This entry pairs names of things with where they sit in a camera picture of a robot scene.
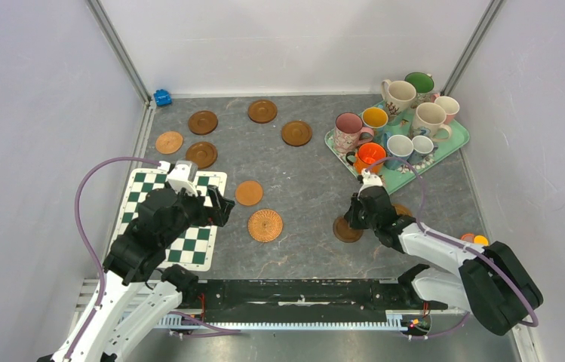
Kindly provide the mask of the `brown ridged wooden coaster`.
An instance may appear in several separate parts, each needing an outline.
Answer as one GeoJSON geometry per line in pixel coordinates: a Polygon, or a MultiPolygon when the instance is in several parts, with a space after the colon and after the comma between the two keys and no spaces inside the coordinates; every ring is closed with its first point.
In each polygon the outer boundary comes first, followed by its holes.
{"type": "Polygon", "coordinates": [[[411,212],[411,210],[408,207],[404,206],[403,204],[393,204],[392,206],[395,209],[395,212],[398,216],[413,217],[413,213],[411,212]]]}

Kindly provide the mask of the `dark walnut wooden coaster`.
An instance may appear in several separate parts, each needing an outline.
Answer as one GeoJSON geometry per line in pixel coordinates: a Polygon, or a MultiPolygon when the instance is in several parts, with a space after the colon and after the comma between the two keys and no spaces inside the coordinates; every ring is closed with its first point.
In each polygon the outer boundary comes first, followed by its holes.
{"type": "Polygon", "coordinates": [[[333,223],[333,233],[336,238],[344,243],[354,243],[360,240],[364,231],[352,229],[343,216],[338,216],[333,223]]]}

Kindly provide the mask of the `light orange wooden coaster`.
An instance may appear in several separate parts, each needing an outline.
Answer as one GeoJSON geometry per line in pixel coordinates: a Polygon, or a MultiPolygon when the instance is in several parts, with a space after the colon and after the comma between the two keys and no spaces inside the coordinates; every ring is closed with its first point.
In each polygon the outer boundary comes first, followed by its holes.
{"type": "Polygon", "coordinates": [[[235,198],[243,206],[254,206],[262,200],[263,188],[257,181],[244,181],[238,185],[235,191],[235,198]]]}

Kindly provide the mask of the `woven rattan coaster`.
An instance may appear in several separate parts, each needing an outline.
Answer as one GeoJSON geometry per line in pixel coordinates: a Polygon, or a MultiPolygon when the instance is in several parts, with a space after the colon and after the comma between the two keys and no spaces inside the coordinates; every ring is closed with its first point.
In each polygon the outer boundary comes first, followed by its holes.
{"type": "Polygon", "coordinates": [[[283,227],[283,219],[271,209],[258,210],[247,221],[250,236],[261,243],[275,240],[281,234],[283,227]]]}

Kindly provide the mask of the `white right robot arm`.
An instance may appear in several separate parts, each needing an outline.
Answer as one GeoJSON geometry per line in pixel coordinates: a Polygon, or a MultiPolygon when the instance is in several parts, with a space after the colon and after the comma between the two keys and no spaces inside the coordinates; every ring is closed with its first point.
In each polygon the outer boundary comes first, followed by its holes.
{"type": "Polygon", "coordinates": [[[472,314],[498,336],[526,318],[537,325],[535,310],[544,296],[508,245],[468,243],[398,215],[380,186],[354,193],[344,219],[350,229],[371,230],[383,246],[423,259],[401,276],[398,298],[406,307],[442,302],[472,314]]]}

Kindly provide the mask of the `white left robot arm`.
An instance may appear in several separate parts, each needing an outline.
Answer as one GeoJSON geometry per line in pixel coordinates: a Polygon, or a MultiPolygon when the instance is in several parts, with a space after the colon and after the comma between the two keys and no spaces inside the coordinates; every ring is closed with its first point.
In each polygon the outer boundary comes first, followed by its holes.
{"type": "Polygon", "coordinates": [[[112,243],[97,294],[76,328],[56,352],[41,360],[122,361],[168,312],[194,305],[198,277],[172,265],[149,296],[126,318],[122,316],[182,233],[192,226],[224,226],[234,206],[216,186],[209,186],[207,195],[170,188],[149,192],[137,206],[137,218],[112,243]]]}

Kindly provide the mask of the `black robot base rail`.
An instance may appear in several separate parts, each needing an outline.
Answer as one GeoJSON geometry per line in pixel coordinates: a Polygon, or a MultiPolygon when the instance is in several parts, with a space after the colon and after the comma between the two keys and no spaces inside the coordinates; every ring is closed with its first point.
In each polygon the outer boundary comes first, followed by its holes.
{"type": "Polygon", "coordinates": [[[395,279],[210,279],[176,310],[208,324],[353,324],[425,308],[448,306],[424,302],[395,279]]]}

